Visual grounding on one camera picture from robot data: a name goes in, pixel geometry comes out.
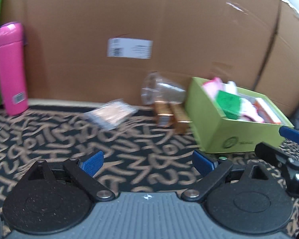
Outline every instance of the pink thermos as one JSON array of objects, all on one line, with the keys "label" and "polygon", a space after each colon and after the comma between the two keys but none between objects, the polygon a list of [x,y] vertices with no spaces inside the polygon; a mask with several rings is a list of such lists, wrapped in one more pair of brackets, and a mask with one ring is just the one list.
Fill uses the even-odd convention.
[{"label": "pink thermos", "polygon": [[21,23],[11,22],[0,27],[0,93],[9,115],[20,114],[28,108],[23,46]]}]

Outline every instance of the silver bolt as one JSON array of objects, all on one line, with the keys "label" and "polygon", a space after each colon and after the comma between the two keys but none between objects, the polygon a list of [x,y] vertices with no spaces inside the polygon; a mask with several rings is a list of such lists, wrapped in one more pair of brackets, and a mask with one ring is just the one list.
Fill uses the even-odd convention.
[{"label": "silver bolt", "polygon": [[184,195],[188,198],[197,198],[199,196],[199,191],[197,190],[187,190]]},{"label": "silver bolt", "polygon": [[103,191],[98,191],[96,195],[101,199],[108,199],[110,196],[112,196],[112,192],[103,190]]},{"label": "silver bolt", "polygon": [[296,173],[295,177],[296,177],[296,180],[299,181],[299,173]]}]

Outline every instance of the light green box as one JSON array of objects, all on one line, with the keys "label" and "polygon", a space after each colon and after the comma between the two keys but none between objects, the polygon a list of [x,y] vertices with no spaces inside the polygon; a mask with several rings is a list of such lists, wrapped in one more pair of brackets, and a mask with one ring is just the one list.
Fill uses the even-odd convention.
[{"label": "light green box", "polygon": [[265,95],[237,88],[241,95],[260,97],[274,111],[282,124],[268,124],[240,120],[230,120],[225,113],[216,107],[202,84],[209,80],[193,77],[190,84],[185,109],[192,120],[191,128],[200,145],[207,153],[252,152],[260,142],[266,142],[278,147],[284,140],[279,135],[282,125],[294,128],[286,116]]}]

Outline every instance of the white label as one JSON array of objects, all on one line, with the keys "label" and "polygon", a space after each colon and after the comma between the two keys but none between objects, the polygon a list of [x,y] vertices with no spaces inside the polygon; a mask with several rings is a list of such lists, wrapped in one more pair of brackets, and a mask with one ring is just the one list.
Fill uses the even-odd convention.
[{"label": "white label", "polygon": [[108,57],[150,59],[153,41],[116,37],[108,41]]},{"label": "white label", "polygon": [[17,95],[14,95],[12,97],[12,99],[13,99],[14,104],[18,104],[18,103],[24,101],[26,98],[25,98],[25,94],[22,92],[22,93],[19,93]]}]

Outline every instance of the gray ribbed panel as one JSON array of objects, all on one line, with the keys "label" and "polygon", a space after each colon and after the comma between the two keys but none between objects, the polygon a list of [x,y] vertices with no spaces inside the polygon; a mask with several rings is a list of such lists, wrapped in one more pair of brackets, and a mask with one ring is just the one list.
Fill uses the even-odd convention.
[{"label": "gray ribbed panel", "polygon": [[33,236],[13,231],[7,239],[288,239],[283,233],[243,236],[214,224],[197,203],[174,192],[123,192],[111,202],[97,203],[79,225],[54,235]]}]

